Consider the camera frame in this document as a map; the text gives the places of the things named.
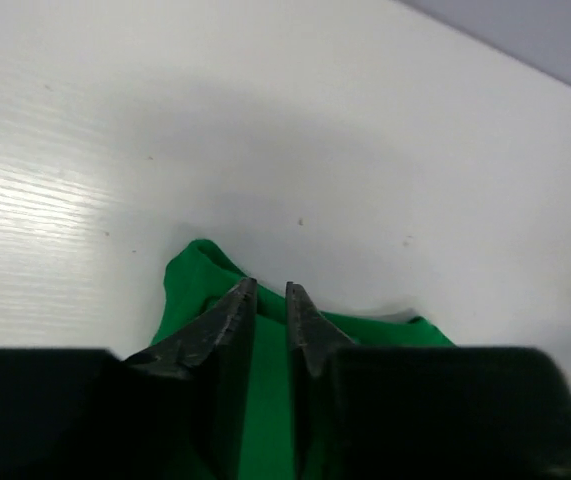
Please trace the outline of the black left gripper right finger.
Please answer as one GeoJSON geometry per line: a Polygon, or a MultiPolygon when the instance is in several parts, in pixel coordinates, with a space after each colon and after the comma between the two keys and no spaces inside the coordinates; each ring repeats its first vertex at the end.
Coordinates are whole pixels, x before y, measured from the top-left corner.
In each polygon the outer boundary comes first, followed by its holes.
{"type": "Polygon", "coordinates": [[[571,391],[522,347],[356,344],[286,288],[298,479],[571,479],[571,391]]]}

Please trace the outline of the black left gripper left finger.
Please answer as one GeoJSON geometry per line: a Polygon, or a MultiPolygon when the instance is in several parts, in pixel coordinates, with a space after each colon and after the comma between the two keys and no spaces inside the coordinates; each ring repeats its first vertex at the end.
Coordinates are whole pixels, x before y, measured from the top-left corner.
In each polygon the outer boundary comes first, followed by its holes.
{"type": "Polygon", "coordinates": [[[234,479],[258,286],[126,358],[0,348],[0,479],[234,479]]]}

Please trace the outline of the green t shirt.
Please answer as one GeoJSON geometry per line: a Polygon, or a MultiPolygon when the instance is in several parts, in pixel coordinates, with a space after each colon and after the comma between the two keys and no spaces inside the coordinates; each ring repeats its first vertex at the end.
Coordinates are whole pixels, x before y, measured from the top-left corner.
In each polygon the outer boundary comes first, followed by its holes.
{"type": "MultiPolygon", "coordinates": [[[[245,276],[213,241],[199,239],[190,242],[166,266],[163,281],[165,307],[152,342],[156,344],[190,323],[245,276]]],[[[453,344],[421,316],[411,316],[395,323],[330,312],[324,316],[364,345],[453,344]]],[[[259,286],[240,455],[241,479],[294,477],[285,323],[284,297],[259,286]]]]}

